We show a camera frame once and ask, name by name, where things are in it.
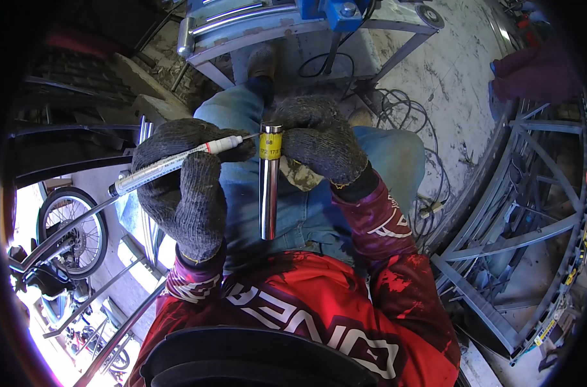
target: gray glove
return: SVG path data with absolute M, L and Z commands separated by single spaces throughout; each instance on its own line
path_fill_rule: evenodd
M 164 123 L 137 147 L 132 171 L 229 135 L 248 133 L 221 130 L 194 118 Z M 177 242 L 183 255 L 181 259 L 200 263 L 218 252 L 227 220 L 227 202 L 218 181 L 220 162 L 248 160 L 255 153 L 254 141 L 244 141 L 217 156 L 195 152 L 188 155 L 180 170 L 137 190 L 138 201 L 145 212 Z
M 274 113 L 273 121 L 285 130 L 283 154 L 337 187 L 351 184 L 366 169 L 367 154 L 330 98 L 287 98 Z

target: yellow measuring tape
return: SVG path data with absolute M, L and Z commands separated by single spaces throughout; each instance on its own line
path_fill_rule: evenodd
M 261 133 L 258 138 L 258 156 L 264 160 L 280 159 L 282 133 Z

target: jeans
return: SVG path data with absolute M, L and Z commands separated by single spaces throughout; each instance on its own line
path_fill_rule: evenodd
M 264 102 L 256 87 L 241 84 L 205 101 L 194 118 L 221 129 L 258 133 Z M 403 213 L 408 213 L 425 173 L 421 139 L 408 131 L 385 131 L 367 126 L 353 128 L 360 147 L 386 183 Z M 258 149 L 258 137 L 253 138 Z M 258 156 L 245 162 L 223 163 L 220 184 L 227 198 L 227 261 L 230 274 L 255 259 L 287 250 L 326 254 L 355 266 L 351 229 L 340 209 L 331 203 L 329 182 L 323 179 L 308 192 L 298 190 L 280 174 L 276 237 L 265 241 L 258 225 Z

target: sleeve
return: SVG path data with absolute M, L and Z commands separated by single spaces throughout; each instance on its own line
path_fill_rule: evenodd
M 459 345 L 438 297 L 429 259 L 417 253 L 399 204 L 375 176 L 375 189 L 358 201 L 347 202 L 335 190 L 332 196 L 351 226 L 356 251 L 367 264 L 373 304 L 395 325 L 421 337 L 458 367 Z
M 128 377 L 128 386 L 144 386 L 138 371 L 151 350 L 168 333 L 185 328 L 192 317 L 202 312 L 211 301 L 220 298 L 225 249 L 221 247 L 213 258 L 201 264 L 185 260 L 177 246 L 175 251 L 175 265 L 166 276 L 165 290 L 156 298 L 156 318 L 138 352 L 138 359 Z

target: red jersey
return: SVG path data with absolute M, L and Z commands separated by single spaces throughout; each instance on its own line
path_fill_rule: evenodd
M 328 345 L 379 376 L 382 386 L 452 387 L 459 345 L 429 259 L 417 254 L 398 203 L 381 180 L 356 203 L 334 195 L 332 202 L 351 226 L 370 292 L 350 266 L 317 253 L 276 254 L 224 282 L 224 253 L 200 269 L 176 259 L 128 385 L 144 385 L 138 369 L 166 334 L 236 325 L 279 329 Z

